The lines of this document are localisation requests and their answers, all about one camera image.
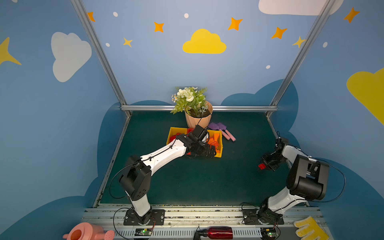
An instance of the black mounting plate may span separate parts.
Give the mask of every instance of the black mounting plate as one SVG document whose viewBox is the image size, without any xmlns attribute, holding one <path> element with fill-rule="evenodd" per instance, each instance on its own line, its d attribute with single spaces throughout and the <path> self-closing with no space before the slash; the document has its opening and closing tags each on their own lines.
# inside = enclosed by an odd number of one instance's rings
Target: black mounting plate
<svg viewBox="0 0 384 240">
<path fill-rule="evenodd" d="M 156 225 L 164 225 L 164 209 L 152 209 L 152 217 L 156 221 Z M 130 209 L 125 213 L 124 226 L 139 226 L 139 219 L 136 217 L 135 210 Z M 153 226 L 153 219 L 149 219 L 146 226 Z"/>
<path fill-rule="evenodd" d="M 257 217 L 257 209 L 243 209 L 243 216 L 244 216 L 244 224 L 245 225 L 262 225 L 259 222 L 259 218 Z M 282 218 L 279 218 L 277 221 L 278 225 L 283 225 L 284 220 Z"/>
</svg>

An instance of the yellow cloud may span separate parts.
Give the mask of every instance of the yellow cloud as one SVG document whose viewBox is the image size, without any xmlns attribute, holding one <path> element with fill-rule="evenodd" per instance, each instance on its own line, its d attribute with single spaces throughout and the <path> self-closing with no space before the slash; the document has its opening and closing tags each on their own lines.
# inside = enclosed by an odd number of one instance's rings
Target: yellow cloud
<svg viewBox="0 0 384 240">
<path fill-rule="evenodd" d="M 382 124 L 384 124 L 384 68 L 376 73 L 358 72 L 347 81 L 347 88 Z"/>
<path fill-rule="evenodd" d="M 219 35 L 210 33 L 206 29 L 197 30 L 183 45 L 183 50 L 186 53 L 207 53 L 218 54 L 223 53 L 227 46 L 221 42 Z"/>
</svg>

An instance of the purple shovel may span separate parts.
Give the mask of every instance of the purple shovel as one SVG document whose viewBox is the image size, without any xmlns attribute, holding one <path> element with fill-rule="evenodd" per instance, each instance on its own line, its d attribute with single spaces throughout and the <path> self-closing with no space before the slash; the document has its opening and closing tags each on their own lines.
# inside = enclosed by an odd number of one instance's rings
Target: purple shovel
<svg viewBox="0 0 384 240">
<path fill-rule="evenodd" d="M 221 122 L 219 122 L 217 125 L 219 126 L 221 131 L 224 130 L 228 134 L 228 136 L 232 139 L 232 141 L 236 141 L 236 138 L 227 130 L 226 125 L 222 124 Z"/>
<path fill-rule="evenodd" d="M 220 127 L 219 127 L 219 125 L 217 125 L 216 123 L 211 122 L 211 123 L 208 125 L 208 127 L 209 127 L 210 129 L 212 129 L 212 130 L 220 130 L 221 133 L 223 134 L 223 136 L 224 136 L 227 140 L 230 139 L 230 137 L 229 137 L 223 130 L 221 130 Z"/>
</svg>

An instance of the green table surface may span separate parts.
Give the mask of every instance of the green table surface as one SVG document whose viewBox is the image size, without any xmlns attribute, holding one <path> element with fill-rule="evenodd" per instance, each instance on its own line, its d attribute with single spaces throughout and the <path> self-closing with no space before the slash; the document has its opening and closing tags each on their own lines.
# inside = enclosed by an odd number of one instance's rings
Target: green table surface
<svg viewBox="0 0 384 240">
<path fill-rule="evenodd" d="M 221 158 L 183 156 L 163 166 L 152 176 L 147 193 L 150 204 L 258 205 L 285 186 L 287 164 L 281 164 L 275 172 L 258 168 L 261 156 L 273 152 L 275 145 L 264 113 L 214 112 L 211 121 L 225 124 L 236 141 L 223 137 Z M 129 156 L 142 156 L 165 146 L 170 127 L 187 127 L 184 113 L 133 112 L 100 203 L 130 203 L 126 197 L 110 196 L 112 177 L 125 166 Z M 111 192 L 115 197 L 125 195 L 118 177 Z"/>
</svg>

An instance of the work glove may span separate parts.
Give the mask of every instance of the work glove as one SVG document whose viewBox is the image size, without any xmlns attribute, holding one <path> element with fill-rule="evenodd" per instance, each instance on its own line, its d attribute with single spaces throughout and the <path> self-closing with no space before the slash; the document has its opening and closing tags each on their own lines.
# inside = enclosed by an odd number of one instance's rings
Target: work glove
<svg viewBox="0 0 384 240">
<path fill-rule="evenodd" d="M 309 216 L 306 219 L 295 221 L 293 223 L 296 230 L 296 235 L 301 237 L 301 240 L 328 240 L 329 236 L 320 228 L 313 217 Z"/>
</svg>

